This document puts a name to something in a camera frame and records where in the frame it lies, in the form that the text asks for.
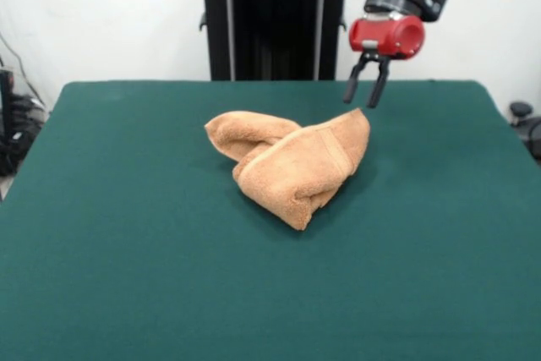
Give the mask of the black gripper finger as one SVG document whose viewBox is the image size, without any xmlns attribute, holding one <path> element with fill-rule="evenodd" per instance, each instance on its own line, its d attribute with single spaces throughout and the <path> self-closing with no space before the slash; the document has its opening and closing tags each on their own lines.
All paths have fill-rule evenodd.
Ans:
<svg viewBox="0 0 541 361">
<path fill-rule="evenodd" d="M 383 94 L 389 76 L 391 58 L 388 56 L 369 54 L 368 60 L 370 62 L 378 63 L 379 74 L 374 82 L 374 87 L 367 101 L 368 108 L 376 108 L 380 102 L 380 98 Z"/>
<path fill-rule="evenodd" d="M 352 67 L 352 71 L 347 80 L 346 91 L 342 98 L 344 103 L 349 104 L 352 102 L 358 88 L 358 77 L 361 74 L 361 72 L 364 70 L 366 65 L 371 61 L 372 61 L 371 55 L 367 54 L 366 52 L 363 52 L 360 55 L 357 63 Z"/>
</svg>

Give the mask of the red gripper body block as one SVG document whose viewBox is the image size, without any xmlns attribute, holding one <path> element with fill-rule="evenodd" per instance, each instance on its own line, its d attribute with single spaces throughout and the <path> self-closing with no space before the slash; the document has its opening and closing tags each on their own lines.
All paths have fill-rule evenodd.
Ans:
<svg viewBox="0 0 541 361">
<path fill-rule="evenodd" d="M 424 38 L 423 22 L 413 15 L 363 17 L 357 19 L 349 30 L 349 44 L 355 52 L 392 59 L 414 57 L 423 46 Z"/>
</svg>

